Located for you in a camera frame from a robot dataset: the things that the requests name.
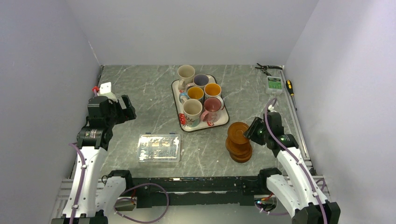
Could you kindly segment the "cream patterned mug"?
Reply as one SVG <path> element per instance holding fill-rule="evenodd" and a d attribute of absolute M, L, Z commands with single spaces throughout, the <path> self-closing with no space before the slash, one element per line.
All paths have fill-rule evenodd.
<path fill-rule="evenodd" d="M 179 114 L 181 125 L 196 127 L 200 123 L 200 116 L 203 110 L 202 103 L 197 99 L 182 99 L 182 112 Z"/>

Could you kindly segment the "yellow black screwdriver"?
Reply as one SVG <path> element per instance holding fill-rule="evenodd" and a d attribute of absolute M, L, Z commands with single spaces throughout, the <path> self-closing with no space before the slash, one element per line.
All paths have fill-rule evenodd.
<path fill-rule="evenodd" d="M 291 97 L 294 109 L 297 111 L 297 105 L 296 105 L 295 98 L 294 98 L 294 90 L 293 90 L 292 82 L 290 80 L 286 80 L 285 84 L 286 84 L 286 89 Z"/>

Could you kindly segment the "aluminium frame rail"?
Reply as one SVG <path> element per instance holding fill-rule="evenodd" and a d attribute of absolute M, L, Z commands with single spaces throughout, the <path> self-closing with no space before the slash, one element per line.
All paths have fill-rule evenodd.
<path fill-rule="evenodd" d="M 299 145 L 300 145 L 300 149 L 302 151 L 303 154 L 303 158 L 308 162 L 308 169 L 310 174 L 316 175 L 316 170 L 313 166 L 313 163 L 311 161 L 310 155 L 308 153 L 307 150 L 307 145 L 305 143 L 305 139 L 304 139 L 304 135 L 300 126 L 300 122 L 298 120 L 298 116 L 297 116 L 297 105 L 295 102 L 295 96 L 290 94 L 290 91 L 288 90 L 289 84 L 287 82 L 287 79 L 284 76 L 284 72 L 283 70 L 279 70 L 279 74 L 284 82 L 283 87 L 285 88 L 285 94 L 288 100 L 288 104 L 289 104 L 289 108 L 291 110 L 291 115 L 292 115 L 292 120 L 294 122 L 294 126 L 297 132 L 297 137 L 299 140 Z"/>

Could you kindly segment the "brown wooden coaster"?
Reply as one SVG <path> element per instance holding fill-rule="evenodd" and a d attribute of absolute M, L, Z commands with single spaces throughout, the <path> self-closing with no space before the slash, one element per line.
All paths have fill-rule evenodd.
<path fill-rule="evenodd" d="M 250 160 L 251 157 L 239 158 L 239 157 L 231 157 L 235 162 L 245 163 Z"/>
<path fill-rule="evenodd" d="M 249 142 L 249 139 L 244 136 L 249 126 L 243 122 L 232 123 L 227 131 L 228 139 L 235 144 L 242 145 Z"/>
<path fill-rule="evenodd" d="M 226 139 L 226 149 L 236 155 L 245 154 L 247 152 L 252 152 L 252 147 L 249 142 L 244 144 L 236 144 L 229 138 Z"/>
<path fill-rule="evenodd" d="M 229 153 L 231 157 L 239 157 L 239 158 L 245 158 L 245 157 L 251 157 L 252 156 L 252 152 L 247 152 L 245 154 L 241 154 L 241 155 L 236 155 L 233 153 Z"/>

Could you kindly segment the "pink mug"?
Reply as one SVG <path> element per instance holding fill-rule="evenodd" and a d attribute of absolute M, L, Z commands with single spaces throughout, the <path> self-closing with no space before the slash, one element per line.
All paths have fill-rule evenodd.
<path fill-rule="evenodd" d="M 204 111 L 200 120 L 215 123 L 219 120 L 219 111 L 224 108 L 224 101 L 221 97 L 210 97 L 204 101 Z"/>

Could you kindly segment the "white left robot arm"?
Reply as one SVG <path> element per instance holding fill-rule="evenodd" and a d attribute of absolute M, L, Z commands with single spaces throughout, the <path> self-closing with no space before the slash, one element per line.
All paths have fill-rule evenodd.
<path fill-rule="evenodd" d="M 97 186 L 101 167 L 108 153 L 117 124 L 136 119 L 135 108 L 128 95 L 122 95 L 125 108 L 119 100 L 95 96 L 88 101 L 85 125 L 71 146 L 77 152 L 76 172 L 67 204 L 60 218 L 53 224 L 107 224 L 107 214 L 118 197 L 128 196 L 134 190 L 130 171 L 115 170 L 108 175 L 109 183 L 98 194 Z"/>

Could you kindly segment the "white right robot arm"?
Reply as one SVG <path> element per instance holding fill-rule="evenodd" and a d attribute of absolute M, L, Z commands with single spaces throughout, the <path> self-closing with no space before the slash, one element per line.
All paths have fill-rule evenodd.
<path fill-rule="evenodd" d="M 294 224 L 337 224 L 341 209 L 330 202 L 309 172 L 298 143 L 285 134 L 281 115 L 266 111 L 256 117 L 244 136 L 266 145 L 281 163 L 291 183 L 277 168 L 265 168 L 258 174 L 257 187 L 264 194 L 273 193 L 282 203 Z"/>

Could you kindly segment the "cream mug outside tray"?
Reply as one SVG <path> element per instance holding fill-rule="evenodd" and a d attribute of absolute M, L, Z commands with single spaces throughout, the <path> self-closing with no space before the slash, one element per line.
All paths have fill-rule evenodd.
<path fill-rule="evenodd" d="M 178 68 L 177 74 L 179 76 L 179 90 L 185 90 L 186 85 L 191 83 L 195 76 L 195 69 L 191 65 L 182 65 Z"/>

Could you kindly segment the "white green electronic device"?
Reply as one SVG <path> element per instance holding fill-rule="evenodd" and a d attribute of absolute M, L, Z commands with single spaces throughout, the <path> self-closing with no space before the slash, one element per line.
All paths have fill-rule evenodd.
<path fill-rule="evenodd" d="M 266 77 L 266 93 L 270 95 L 280 95 L 283 92 L 283 81 L 280 77 Z"/>

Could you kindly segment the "grey purple mug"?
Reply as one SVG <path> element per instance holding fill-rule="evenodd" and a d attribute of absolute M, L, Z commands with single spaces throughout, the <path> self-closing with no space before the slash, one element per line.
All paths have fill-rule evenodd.
<path fill-rule="evenodd" d="M 209 84 L 209 77 L 205 74 L 197 74 L 192 82 L 185 86 L 185 90 L 188 91 L 192 87 L 199 87 L 204 90 L 207 84 Z"/>

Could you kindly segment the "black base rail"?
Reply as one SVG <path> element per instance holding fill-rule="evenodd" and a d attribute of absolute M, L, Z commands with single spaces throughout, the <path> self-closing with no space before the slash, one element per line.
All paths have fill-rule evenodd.
<path fill-rule="evenodd" d="M 262 171 L 226 171 L 217 174 L 183 174 L 162 176 L 133 176 L 129 170 L 113 170 L 101 181 L 124 177 L 126 188 L 121 196 L 136 200 L 138 208 L 157 206 L 192 206 L 236 204 L 252 206 L 268 197 Z"/>

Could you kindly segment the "white serving tray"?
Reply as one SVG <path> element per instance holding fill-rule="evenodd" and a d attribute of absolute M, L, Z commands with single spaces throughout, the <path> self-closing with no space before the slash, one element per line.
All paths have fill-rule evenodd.
<path fill-rule="evenodd" d="M 191 133 L 191 132 L 198 131 L 198 130 L 214 128 L 217 126 L 224 126 L 229 122 L 229 114 L 228 114 L 226 106 L 224 106 L 224 109 L 219 111 L 219 120 L 216 121 L 215 123 L 210 123 L 207 121 L 200 121 L 199 124 L 195 127 L 187 126 L 184 122 L 185 118 L 184 118 L 184 113 L 183 113 L 183 105 L 180 103 L 180 101 L 178 99 L 179 95 L 181 93 L 178 89 L 178 85 L 179 85 L 179 80 L 174 80 L 171 84 L 171 89 L 172 89 L 172 93 L 173 93 L 173 98 L 174 98 L 174 102 L 175 102 L 179 125 L 183 131 Z"/>

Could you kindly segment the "blue mug yellow inside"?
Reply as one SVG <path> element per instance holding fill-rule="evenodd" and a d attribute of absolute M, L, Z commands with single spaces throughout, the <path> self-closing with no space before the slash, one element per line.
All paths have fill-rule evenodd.
<path fill-rule="evenodd" d="M 204 102 L 204 91 L 199 87 L 191 87 L 186 92 L 182 92 L 179 94 L 179 102 L 185 103 L 188 99 L 196 99 L 200 103 Z"/>

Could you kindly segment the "clear plastic parts box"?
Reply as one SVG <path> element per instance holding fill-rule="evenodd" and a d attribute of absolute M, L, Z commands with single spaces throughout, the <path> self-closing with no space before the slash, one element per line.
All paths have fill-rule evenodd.
<path fill-rule="evenodd" d="M 142 134 L 137 145 L 137 159 L 144 162 L 177 163 L 182 151 L 180 134 Z"/>

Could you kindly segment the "white mug orange inside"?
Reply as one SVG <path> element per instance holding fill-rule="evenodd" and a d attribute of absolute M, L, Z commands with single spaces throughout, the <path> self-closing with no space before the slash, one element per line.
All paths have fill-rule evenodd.
<path fill-rule="evenodd" d="M 209 83 L 204 87 L 205 98 L 219 97 L 221 90 L 221 86 L 217 83 Z"/>

